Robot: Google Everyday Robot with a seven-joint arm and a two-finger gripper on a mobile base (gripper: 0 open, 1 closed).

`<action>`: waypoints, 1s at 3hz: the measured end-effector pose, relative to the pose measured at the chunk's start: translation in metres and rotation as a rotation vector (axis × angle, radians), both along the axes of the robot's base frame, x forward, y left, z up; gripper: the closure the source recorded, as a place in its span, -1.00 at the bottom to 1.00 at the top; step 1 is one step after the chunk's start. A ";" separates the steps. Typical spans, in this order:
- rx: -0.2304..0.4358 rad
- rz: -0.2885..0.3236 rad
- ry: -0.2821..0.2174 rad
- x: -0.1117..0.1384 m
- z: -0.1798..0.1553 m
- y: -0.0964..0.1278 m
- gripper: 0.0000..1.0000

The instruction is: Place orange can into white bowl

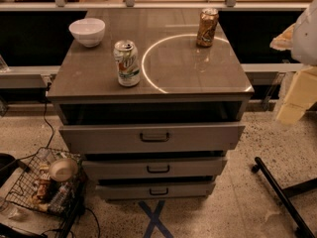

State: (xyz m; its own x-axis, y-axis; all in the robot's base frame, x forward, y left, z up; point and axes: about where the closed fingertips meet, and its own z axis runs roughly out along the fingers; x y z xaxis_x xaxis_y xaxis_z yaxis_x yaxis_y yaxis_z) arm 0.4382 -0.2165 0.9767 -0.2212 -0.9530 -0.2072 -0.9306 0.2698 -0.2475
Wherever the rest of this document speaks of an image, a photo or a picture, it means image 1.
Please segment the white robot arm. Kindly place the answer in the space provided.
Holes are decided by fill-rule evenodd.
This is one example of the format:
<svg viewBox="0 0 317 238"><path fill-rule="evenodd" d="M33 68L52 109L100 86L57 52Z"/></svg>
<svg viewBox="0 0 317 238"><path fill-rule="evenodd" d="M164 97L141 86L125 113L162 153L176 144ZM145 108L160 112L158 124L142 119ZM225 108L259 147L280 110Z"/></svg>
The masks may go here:
<svg viewBox="0 0 317 238"><path fill-rule="evenodd" d="M291 51L291 57L303 64L292 78L276 120L295 124L317 102L317 6L310 6L269 45L278 51Z"/></svg>

